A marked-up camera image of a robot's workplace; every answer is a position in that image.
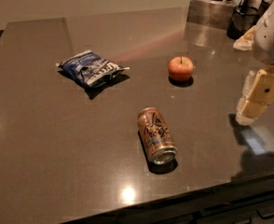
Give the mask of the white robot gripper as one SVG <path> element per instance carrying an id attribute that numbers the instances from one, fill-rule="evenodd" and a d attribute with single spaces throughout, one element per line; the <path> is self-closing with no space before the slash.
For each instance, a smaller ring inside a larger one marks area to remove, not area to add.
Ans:
<path id="1" fill-rule="evenodd" d="M 274 1 L 255 26 L 253 56 L 262 63 L 274 64 Z M 242 126 L 251 125 L 273 102 L 274 65 L 250 71 L 237 105 L 236 122 Z"/>

